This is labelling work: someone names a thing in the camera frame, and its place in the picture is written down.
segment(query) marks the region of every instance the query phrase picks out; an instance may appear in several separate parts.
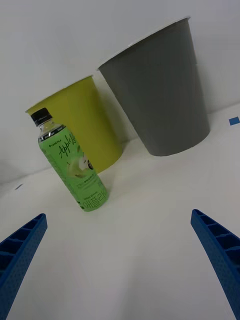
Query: green label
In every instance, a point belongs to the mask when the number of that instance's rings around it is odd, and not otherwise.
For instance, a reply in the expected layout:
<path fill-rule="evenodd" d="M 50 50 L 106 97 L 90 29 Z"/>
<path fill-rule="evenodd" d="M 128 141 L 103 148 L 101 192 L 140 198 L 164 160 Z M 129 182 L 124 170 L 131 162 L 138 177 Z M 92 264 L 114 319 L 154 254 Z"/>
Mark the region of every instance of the green label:
<path fill-rule="evenodd" d="M 104 185 L 66 127 L 42 136 L 39 147 L 84 211 L 97 209 L 107 200 Z"/>

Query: gray bin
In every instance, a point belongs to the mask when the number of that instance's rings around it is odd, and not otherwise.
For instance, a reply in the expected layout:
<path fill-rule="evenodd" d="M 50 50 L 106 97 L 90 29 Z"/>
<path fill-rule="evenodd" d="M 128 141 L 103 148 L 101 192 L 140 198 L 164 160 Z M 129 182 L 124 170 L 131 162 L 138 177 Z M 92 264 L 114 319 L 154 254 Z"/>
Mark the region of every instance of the gray bin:
<path fill-rule="evenodd" d="M 210 132 L 189 17 L 99 67 L 150 154 L 189 149 Z"/>

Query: bottle cap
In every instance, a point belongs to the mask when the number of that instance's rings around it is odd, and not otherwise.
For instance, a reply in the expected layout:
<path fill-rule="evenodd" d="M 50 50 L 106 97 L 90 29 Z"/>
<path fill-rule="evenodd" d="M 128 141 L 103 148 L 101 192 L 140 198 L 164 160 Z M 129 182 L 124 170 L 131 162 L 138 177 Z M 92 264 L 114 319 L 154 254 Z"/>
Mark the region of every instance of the bottle cap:
<path fill-rule="evenodd" d="M 31 118 L 34 121 L 36 126 L 43 124 L 44 122 L 52 119 L 52 116 L 48 112 L 48 109 L 42 108 L 33 114 L 31 114 Z"/>

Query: yellow bin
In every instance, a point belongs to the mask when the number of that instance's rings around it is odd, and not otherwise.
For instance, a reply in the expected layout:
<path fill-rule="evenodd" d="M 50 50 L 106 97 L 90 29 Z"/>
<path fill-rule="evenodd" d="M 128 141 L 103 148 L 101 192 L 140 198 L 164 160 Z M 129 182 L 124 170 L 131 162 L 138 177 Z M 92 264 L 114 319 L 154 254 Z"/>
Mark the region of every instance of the yellow bin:
<path fill-rule="evenodd" d="M 99 173 L 114 164 L 122 147 L 103 109 L 92 76 L 42 100 L 26 112 L 47 108 L 58 124 L 66 125 Z"/>

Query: plastic bottle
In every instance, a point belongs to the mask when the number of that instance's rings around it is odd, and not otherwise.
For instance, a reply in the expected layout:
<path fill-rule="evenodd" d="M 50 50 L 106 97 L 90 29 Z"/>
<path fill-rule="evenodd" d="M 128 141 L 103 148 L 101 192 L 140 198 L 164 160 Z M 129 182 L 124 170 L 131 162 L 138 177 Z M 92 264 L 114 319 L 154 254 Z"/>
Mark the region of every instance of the plastic bottle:
<path fill-rule="evenodd" d="M 80 207 L 87 212 L 99 208 L 108 193 L 74 135 L 65 125 L 54 123 L 46 108 L 31 118 L 40 128 L 40 149 Z"/>

